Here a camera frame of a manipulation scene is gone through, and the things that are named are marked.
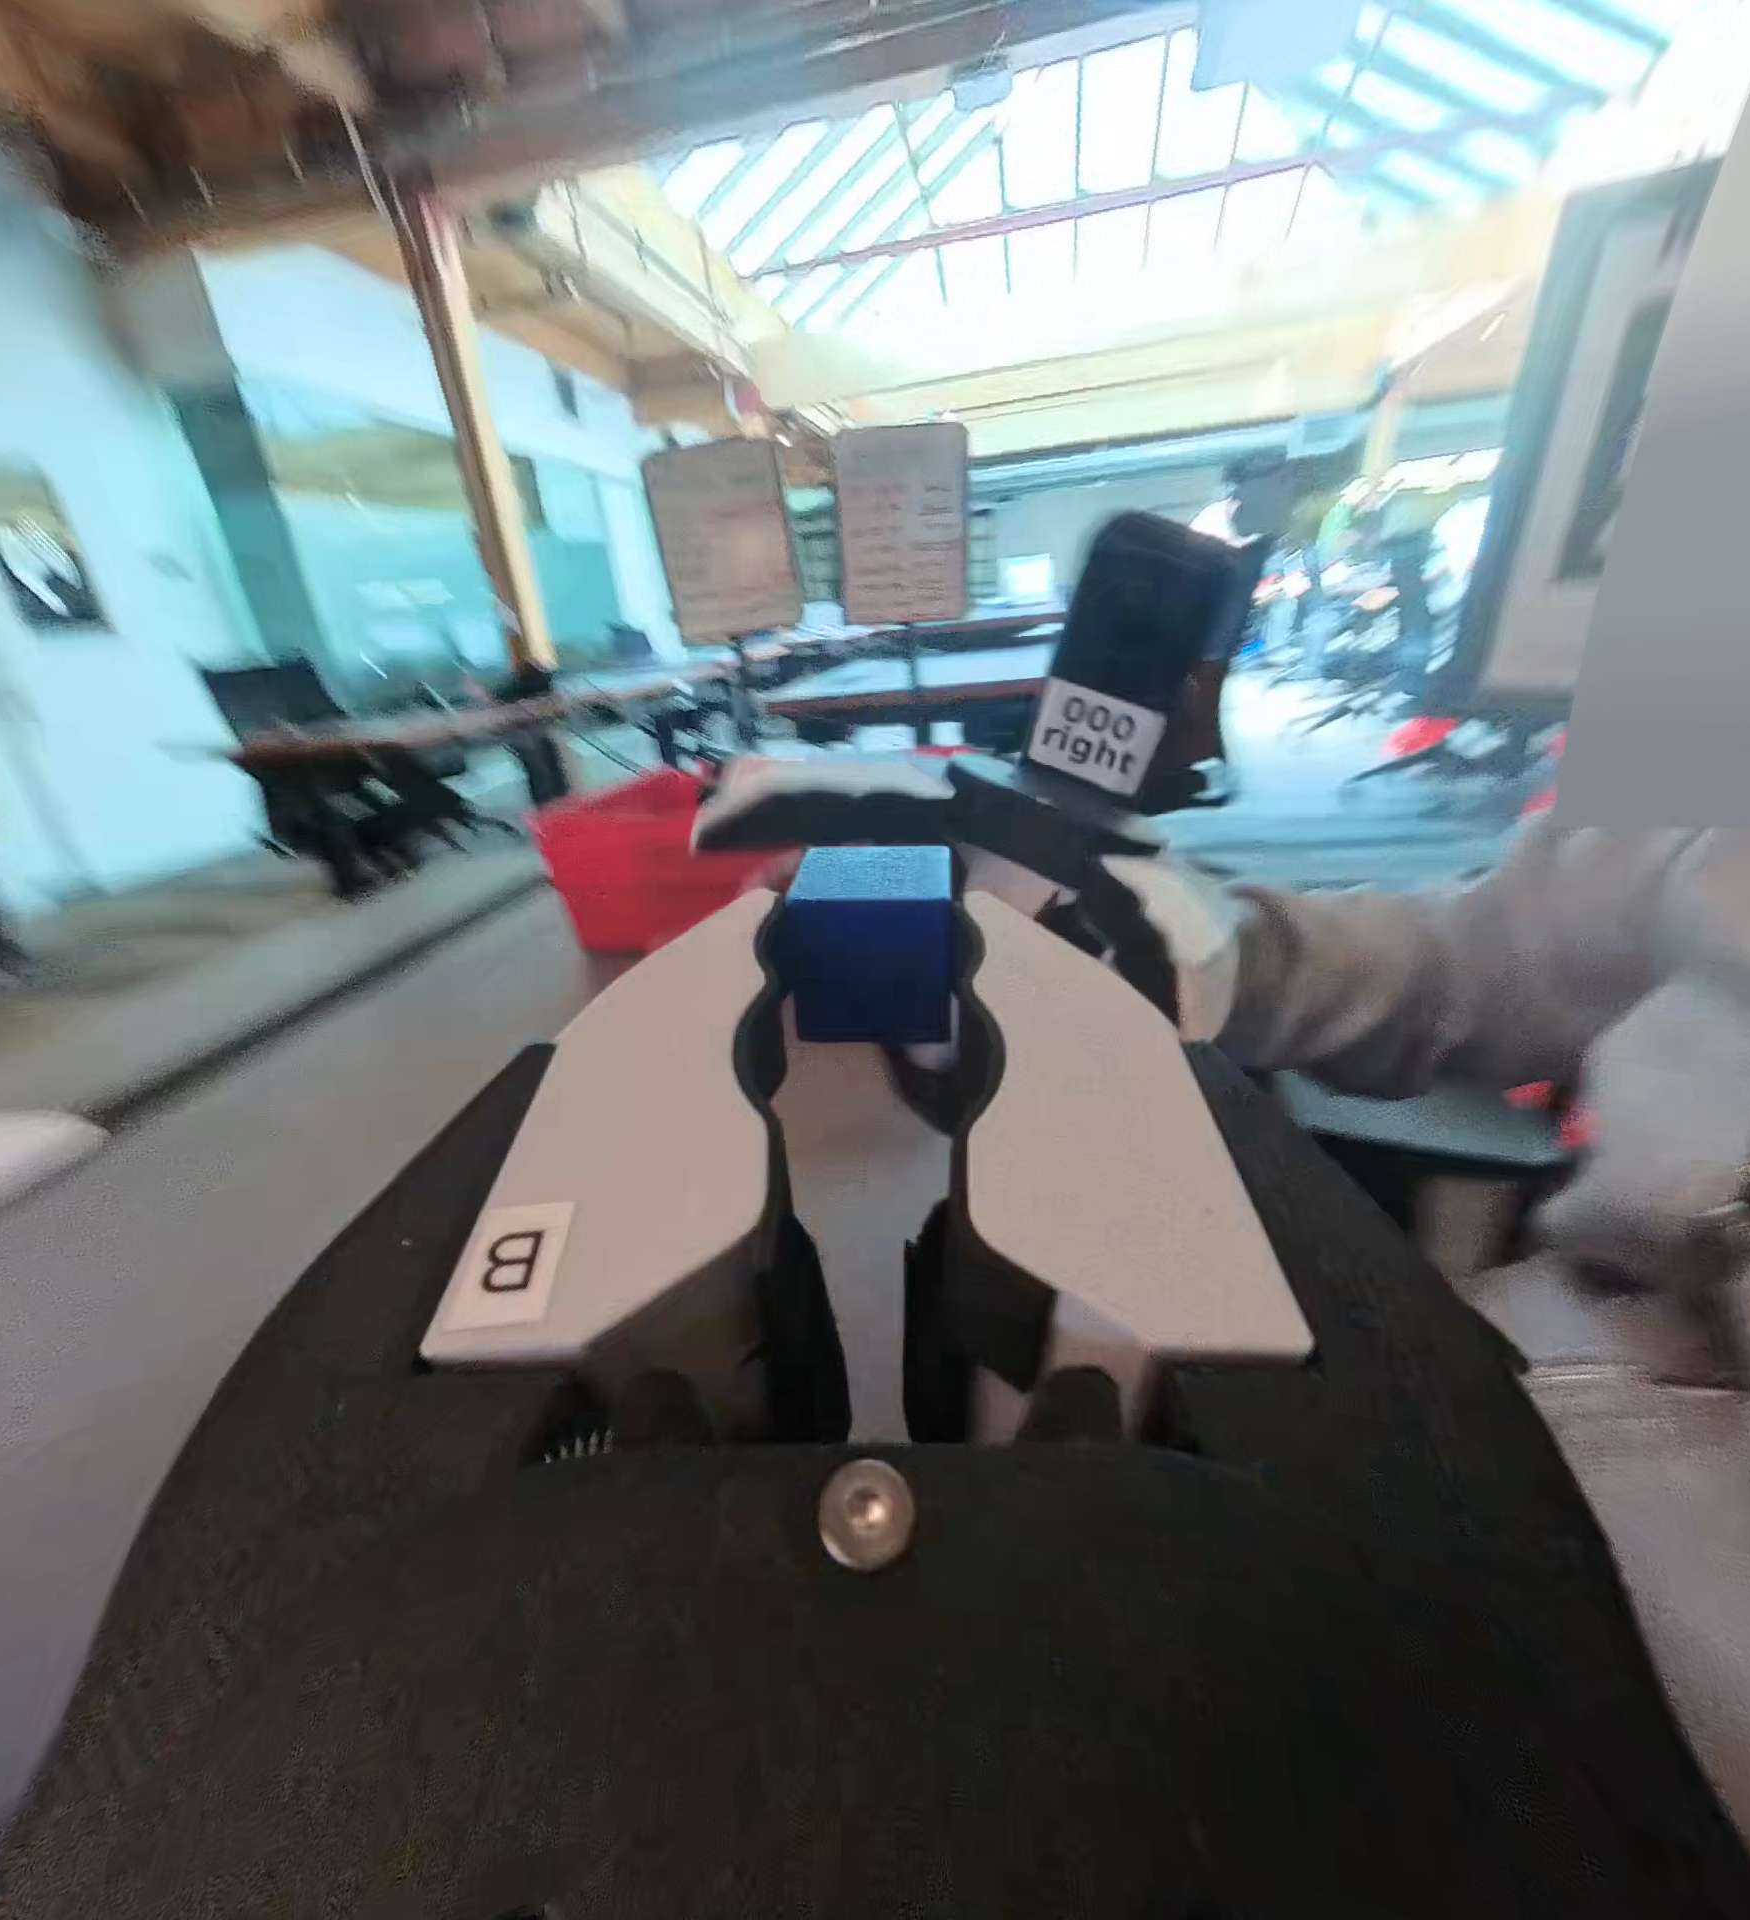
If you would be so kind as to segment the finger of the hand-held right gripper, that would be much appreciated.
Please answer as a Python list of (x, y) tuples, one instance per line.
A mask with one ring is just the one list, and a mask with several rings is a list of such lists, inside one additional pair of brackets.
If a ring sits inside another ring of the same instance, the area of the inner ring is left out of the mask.
[(692, 850), (935, 844), (953, 806), (951, 781), (910, 755), (743, 757), (698, 803)]

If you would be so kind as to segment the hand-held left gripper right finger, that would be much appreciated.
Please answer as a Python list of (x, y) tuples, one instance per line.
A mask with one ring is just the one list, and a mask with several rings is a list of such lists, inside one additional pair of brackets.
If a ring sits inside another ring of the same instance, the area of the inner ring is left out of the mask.
[(1176, 1366), (1295, 1369), (1314, 1335), (1176, 1023), (1113, 968), (969, 898), (965, 1015), (984, 1091), (958, 1128), (951, 1317), (984, 1377), (983, 1431), (1070, 1369), (1145, 1427)]

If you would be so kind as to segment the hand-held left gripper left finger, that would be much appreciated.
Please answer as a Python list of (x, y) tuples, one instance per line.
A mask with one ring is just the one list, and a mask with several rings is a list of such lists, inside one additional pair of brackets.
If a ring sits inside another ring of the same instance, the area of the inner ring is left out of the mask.
[(743, 893), (556, 1039), (422, 1340), (434, 1369), (747, 1369), (770, 1128), (738, 1042), (778, 895)]

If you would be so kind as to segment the blue cube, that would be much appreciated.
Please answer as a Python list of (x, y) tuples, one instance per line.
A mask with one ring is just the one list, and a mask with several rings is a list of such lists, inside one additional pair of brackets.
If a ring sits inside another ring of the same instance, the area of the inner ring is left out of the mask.
[(946, 1042), (956, 1005), (951, 850), (806, 850), (782, 895), (772, 954), (801, 1040)]

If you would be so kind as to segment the person's right forearm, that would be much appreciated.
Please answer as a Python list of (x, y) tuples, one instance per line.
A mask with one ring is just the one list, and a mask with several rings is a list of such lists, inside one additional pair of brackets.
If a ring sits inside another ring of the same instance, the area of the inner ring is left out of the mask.
[(1246, 888), (1224, 1049), (1343, 1091), (1593, 1084), (1750, 1042), (1750, 828), (1528, 823), (1450, 891)]

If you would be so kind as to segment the red plastic basket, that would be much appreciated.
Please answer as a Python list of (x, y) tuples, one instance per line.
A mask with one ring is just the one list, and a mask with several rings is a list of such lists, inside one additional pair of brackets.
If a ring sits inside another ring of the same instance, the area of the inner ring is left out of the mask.
[(591, 955), (668, 945), (781, 872), (792, 846), (695, 850), (702, 770), (649, 769), (526, 812), (526, 835)]

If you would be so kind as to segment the whiteboard on stand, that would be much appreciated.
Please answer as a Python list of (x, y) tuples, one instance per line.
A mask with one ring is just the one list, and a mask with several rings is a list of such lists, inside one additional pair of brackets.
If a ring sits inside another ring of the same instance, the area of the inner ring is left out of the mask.
[(731, 643), (801, 618), (805, 598), (772, 442), (658, 448), (641, 477), (686, 643)]
[(852, 427), (830, 442), (848, 626), (931, 626), (969, 611), (969, 436), (958, 420)]

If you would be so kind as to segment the black chair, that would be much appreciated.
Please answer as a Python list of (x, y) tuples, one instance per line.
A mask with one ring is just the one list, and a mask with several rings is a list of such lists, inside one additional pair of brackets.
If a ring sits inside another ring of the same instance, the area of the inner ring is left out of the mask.
[(458, 747), (363, 742), (311, 660), (198, 673), (259, 790), (266, 844), (319, 866), (334, 899), (415, 872), (426, 841), (458, 848), (468, 832), (509, 830), (458, 790)]

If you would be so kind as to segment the person's grey hoodie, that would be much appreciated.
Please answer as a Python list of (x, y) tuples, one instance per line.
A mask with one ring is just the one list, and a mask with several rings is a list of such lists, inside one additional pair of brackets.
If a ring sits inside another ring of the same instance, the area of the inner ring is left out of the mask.
[(1672, 976), (1587, 1056), (1587, 1151), (1463, 1285), (1528, 1362), (1655, 1668), (1750, 1843), (1750, 973)]

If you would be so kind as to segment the wooden post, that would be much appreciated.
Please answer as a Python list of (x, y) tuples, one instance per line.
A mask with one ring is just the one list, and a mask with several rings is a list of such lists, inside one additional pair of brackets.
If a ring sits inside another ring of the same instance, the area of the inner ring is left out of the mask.
[(552, 671), (556, 647), (533, 567), (522, 493), (491, 408), (455, 213), (426, 173), (392, 173), (387, 196), (389, 224), (451, 421), (460, 483), (509, 658), (521, 669)]

